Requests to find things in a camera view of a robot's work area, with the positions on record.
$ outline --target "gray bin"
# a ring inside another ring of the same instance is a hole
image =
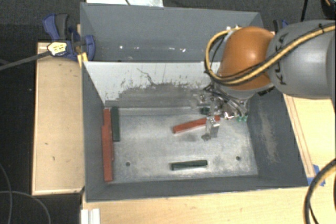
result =
[[[236,24],[262,26],[258,13],[81,4],[82,35],[94,35],[97,44],[94,62],[82,69],[87,201],[307,185],[277,90],[251,99],[247,122],[221,120],[218,138],[202,140],[202,128],[171,132],[174,124],[203,117],[192,96],[209,83],[205,46]],[[101,126],[103,108],[111,106],[120,107],[120,141],[114,181],[105,183]],[[170,169],[197,159],[208,166]]]

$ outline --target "blue clamp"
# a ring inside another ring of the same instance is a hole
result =
[[[49,14],[43,19],[43,27],[53,42],[62,41],[67,44],[66,53],[60,56],[77,61],[78,53],[75,51],[75,47],[84,45],[84,42],[80,41],[80,35],[76,30],[71,27],[67,29],[68,17],[67,14]],[[67,40],[67,33],[71,34],[71,40]],[[88,60],[92,61],[96,52],[96,44],[92,35],[85,36],[85,45]]]

